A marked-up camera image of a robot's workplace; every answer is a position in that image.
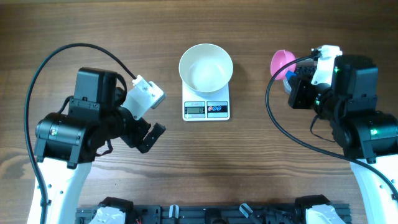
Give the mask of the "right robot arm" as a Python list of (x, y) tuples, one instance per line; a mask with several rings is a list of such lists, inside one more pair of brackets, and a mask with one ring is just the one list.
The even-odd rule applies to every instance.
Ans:
[(289, 105), (329, 121), (350, 159), (369, 223), (397, 223), (397, 118), (376, 109), (378, 68), (363, 55), (339, 55), (330, 83), (309, 68), (287, 72)]

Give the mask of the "pink scoop blue handle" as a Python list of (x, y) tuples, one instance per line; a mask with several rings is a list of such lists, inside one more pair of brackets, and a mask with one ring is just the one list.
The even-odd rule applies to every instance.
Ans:
[[(295, 60), (296, 57), (295, 55), (288, 51), (288, 50), (278, 50), (272, 60), (271, 60), (271, 66), (270, 66), (270, 71), (271, 71), (271, 75), (274, 76), (275, 73), (281, 68), (283, 67), (285, 64)], [(287, 67), (286, 69), (284, 69), (283, 71), (281, 71), (277, 76), (276, 76), (276, 80), (285, 80), (286, 79), (286, 73), (287, 72), (294, 72), (296, 68), (296, 64), (290, 65), (289, 67)]]

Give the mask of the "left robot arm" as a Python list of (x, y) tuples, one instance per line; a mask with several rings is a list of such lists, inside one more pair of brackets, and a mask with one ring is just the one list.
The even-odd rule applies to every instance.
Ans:
[(164, 133), (159, 123), (149, 124), (143, 115), (156, 108), (165, 93), (141, 76), (126, 90), (124, 78), (113, 71), (83, 67), (75, 92), (64, 105), (68, 113), (48, 114), (35, 130), (36, 179), (29, 223), (72, 223), (82, 187), (97, 150), (121, 138), (128, 147), (145, 154)]

